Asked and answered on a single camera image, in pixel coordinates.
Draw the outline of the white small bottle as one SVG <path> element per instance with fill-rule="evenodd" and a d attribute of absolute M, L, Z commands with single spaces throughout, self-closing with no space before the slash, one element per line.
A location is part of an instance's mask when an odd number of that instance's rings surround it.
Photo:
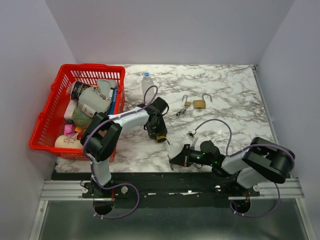
<path fill-rule="evenodd" d="M 81 107 L 81 111 L 90 118 L 93 118 L 97 114 L 97 112 L 93 108 L 89 107 L 86 104 Z"/>

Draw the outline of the large brass padlock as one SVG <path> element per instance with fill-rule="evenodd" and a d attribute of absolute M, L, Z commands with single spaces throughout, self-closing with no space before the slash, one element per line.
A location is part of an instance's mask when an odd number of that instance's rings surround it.
<path fill-rule="evenodd" d="M 206 101 L 205 101 L 205 96 L 209 97 L 210 102 L 212 102 L 212 96 L 209 93 L 203 93 L 201 95 L 201 99 L 197 99 L 193 101 L 193 108 L 196 109 L 197 111 L 204 110 L 206 109 Z"/>

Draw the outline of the yellow black padlock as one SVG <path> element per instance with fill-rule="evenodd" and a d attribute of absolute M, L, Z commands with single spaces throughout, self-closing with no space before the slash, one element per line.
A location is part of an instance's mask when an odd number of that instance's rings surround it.
<path fill-rule="evenodd" d="M 170 145 L 170 142 L 165 135 L 157 135 L 155 140 L 157 143 L 167 142 Z"/>

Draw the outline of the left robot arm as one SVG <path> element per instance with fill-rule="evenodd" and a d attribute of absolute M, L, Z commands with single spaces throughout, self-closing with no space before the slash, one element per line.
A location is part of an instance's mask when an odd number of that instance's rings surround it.
<path fill-rule="evenodd" d="M 120 135 L 136 127 L 142 126 L 150 139 L 158 143 L 165 142 L 168 131 L 164 115 L 168 111 L 168 103 L 157 97 L 147 104 L 139 104 L 123 113 L 106 115 L 99 112 L 95 115 L 80 139 L 83 155 L 90 161 L 90 186 L 85 187 L 90 194 L 104 198 L 118 187 L 132 187 L 135 191 L 138 190 L 130 183 L 110 185 L 112 175 L 109 158 L 116 149 Z"/>

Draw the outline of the blue tube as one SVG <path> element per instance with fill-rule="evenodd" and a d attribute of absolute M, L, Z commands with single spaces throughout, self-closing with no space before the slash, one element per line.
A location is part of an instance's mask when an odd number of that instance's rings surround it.
<path fill-rule="evenodd" d="M 113 115 L 116 107 L 116 101 L 117 101 L 117 95 L 118 95 L 118 88 L 115 87 L 112 91 L 112 97 L 111 97 L 111 103 L 108 110 L 108 115 Z"/>

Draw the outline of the green round sponge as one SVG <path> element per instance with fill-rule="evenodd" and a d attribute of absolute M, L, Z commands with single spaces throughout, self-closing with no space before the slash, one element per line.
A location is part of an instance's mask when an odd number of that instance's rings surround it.
<path fill-rule="evenodd" d="M 76 107 L 72 113 L 72 120 L 76 127 L 84 128 L 92 122 L 92 118 Z"/>

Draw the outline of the aluminium profile rail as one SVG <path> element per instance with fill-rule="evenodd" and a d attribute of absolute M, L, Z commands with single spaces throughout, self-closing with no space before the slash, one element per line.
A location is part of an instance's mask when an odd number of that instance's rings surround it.
<path fill-rule="evenodd" d="M 43 183 L 40 200 L 42 201 L 79 201 L 82 200 L 80 181 L 46 180 Z"/>
<path fill-rule="evenodd" d="M 300 180 L 298 178 L 287 178 L 285 183 L 277 184 L 281 199 L 303 199 L 305 194 L 303 192 Z M 276 186 L 272 182 L 263 182 L 258 184 L 259 195 L 249 197 L 251 200 L 269 200 L 277 199 L 278 192 Z"/>

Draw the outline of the panda keychain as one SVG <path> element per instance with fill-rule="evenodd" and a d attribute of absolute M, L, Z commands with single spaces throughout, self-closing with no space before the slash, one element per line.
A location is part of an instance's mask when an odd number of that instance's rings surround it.
<path fill-rule="evenodd" d="M 187 111 L 187 108 L 184 107 L 184 108 L 180 109 L 175 115 L 178 117 L 180 115 L 185 114 L 186 111 Z"/>

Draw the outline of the left aluminium profile rail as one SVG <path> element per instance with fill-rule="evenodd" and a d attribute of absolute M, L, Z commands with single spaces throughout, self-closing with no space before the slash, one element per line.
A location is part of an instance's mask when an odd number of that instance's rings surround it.
<path fill-rule="evenodd" d="M 80 181 L 46 180 L 43 183 L 40 200 L 42 201 L 79 201 L 82 200 Z"/>

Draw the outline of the red plastic basket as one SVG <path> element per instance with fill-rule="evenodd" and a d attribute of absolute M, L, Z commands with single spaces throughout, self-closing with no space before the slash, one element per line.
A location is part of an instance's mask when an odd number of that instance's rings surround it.
<path fill-rule="evenodd" d="M 64 114 L 70 101 L 68 88 L 76 81 L 96 85 L 97 79 L 115 80 L 118 83 L 114 114 L 120 114 L 125 105 L 126 70 L 123 66 L 98 63 L 64 64 L 60 67 L 43 111 L 38 115 L 29 147 L 45 151 L 57 157 L 72 161 L 87 161 L 83 152 L 73 148 L 55 147 L 56 139 L 64 133 Z"/>

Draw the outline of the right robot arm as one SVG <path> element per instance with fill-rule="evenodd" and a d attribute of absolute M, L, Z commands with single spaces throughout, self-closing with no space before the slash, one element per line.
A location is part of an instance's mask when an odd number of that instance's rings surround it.
<path fill-rule="evenodd" d="M 203 141 L 198 150 L 185 144 L 169 163 L 184 168 L 192 164 L 209 166 L 214 184 L 222 192 L 241 196 L 259 183 L 283 184 L 295 166 L 295 158 L 291 150 L 255 137 L 250 145 L 230 156 L 222 154 L 211 140 Z"/>

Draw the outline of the clear water bottle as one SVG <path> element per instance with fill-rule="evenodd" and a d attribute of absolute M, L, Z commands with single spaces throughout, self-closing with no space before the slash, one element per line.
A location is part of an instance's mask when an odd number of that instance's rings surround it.
<path fill-rule="evenodd" d="M 153 85 L 154 85 L 154 82 L 153 82 L 153 79 L 151 78 L 150 73 L 145 72 L 143 74 L 141 87 L 142 87 L 142 96 L 143 96 L 143 99 L 146 103 L 149 103 L 155 94 L 155 89 L 153 87 L 150 88 Z"/>

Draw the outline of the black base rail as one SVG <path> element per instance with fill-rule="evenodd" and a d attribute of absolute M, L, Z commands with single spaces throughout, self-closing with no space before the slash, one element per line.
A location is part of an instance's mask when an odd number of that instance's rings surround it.
<path fill-rule="evenodd" d="M 108 202 L 117 208 L 227 208 L 231 199 L 258 197 L 253 188 L 245 189 L 236 177 L 222 178 L 212 172 L 114 173 L 107 188 L 93 181 L 82 189 L 84 199 Z"/>

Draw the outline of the grey crumpled bag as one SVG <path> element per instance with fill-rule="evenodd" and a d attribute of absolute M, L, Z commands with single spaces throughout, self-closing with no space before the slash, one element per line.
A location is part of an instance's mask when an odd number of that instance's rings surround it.
<path fill-rule="evenodd" d="M 112 102 L 113 89 L 118 87 L 118 82 L 113 79 L 99 78 L 96 87 L 85 89 L 78 99 L 78 107 L 88 105 L 97 113 L 107 113 Z"/>

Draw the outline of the pink small box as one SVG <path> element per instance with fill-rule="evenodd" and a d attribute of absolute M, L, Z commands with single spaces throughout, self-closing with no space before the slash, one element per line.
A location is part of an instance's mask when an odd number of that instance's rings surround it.
<path fill-rule="evenodd" d="M 66 124 L 64 126 L 63 135 L 72 137 L 76 133 L 76 126 L 73 124 Z"/>

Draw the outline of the small brass padlock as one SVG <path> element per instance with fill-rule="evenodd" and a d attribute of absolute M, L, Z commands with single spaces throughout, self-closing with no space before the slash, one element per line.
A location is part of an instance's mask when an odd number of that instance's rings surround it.
<path fill-rule="evenodd" d="M 188 101 L 188 96 L 185 94 L 182 97 L 183 107 L 185 109 L 189 108 L 191 106 L 191 102 Z"/>

